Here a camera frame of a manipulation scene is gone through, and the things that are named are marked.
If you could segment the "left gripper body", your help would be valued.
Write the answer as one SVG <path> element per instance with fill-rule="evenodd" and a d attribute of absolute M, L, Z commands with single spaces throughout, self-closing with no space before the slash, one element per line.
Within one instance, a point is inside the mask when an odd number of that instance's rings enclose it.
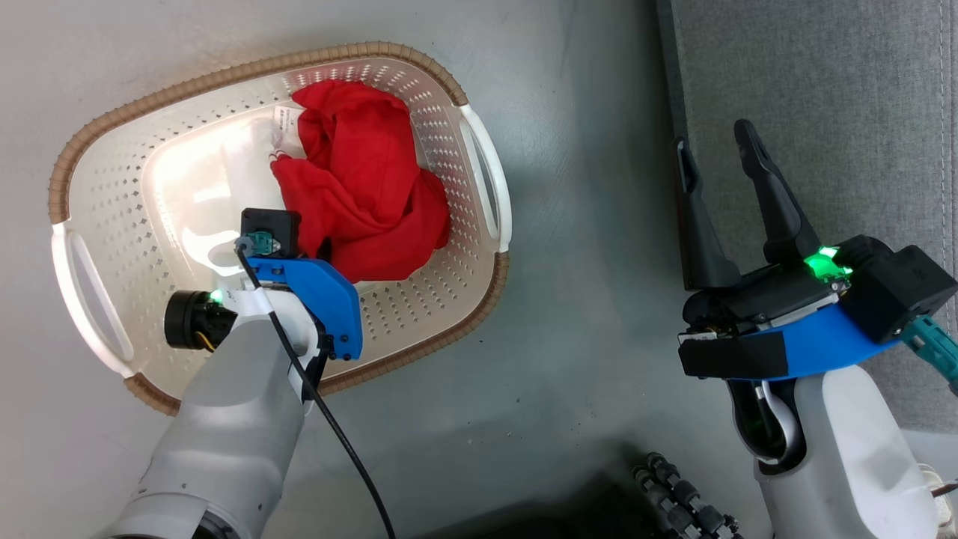
<path fill-rule="evenodd" d="M 248 290 L 179 290 L 163 317 L 165 344 L 178 350 L 236 353 L 272 348 L 269 314 Z"/>

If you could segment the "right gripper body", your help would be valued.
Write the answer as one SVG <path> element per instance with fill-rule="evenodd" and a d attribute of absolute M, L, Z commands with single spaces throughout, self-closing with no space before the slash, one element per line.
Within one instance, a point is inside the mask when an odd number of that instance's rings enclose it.
<path fill-rule="evenodd" d="M 847 362 L 851 323 L 838 301 L 851 273 L 829 259 L 768 266 L 728 289 L 704 289 L 686 300 L 688 328 L 678 335 L 682 362 Z"/>

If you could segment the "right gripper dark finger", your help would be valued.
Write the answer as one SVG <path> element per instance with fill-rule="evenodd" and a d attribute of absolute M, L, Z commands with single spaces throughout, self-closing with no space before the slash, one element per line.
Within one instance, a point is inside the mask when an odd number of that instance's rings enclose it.
<path fill-rule="evenodd" d="M 747 119 L 733 124 L 740 164 L 752 180 L 762 215 L 766 242 L 763 255 L 771 265 L 795 266 L 821 248 L 817 232 L 805 217 L 780 168 L 772 161 L 756 127 Z"/>
<path fill-rule="evenodd" d="M 671 144 L 682 281 L 685 290 L 728 289 L 739 267 L 723 252 L 704 201 L 704 181 L 684 137 Z"/>

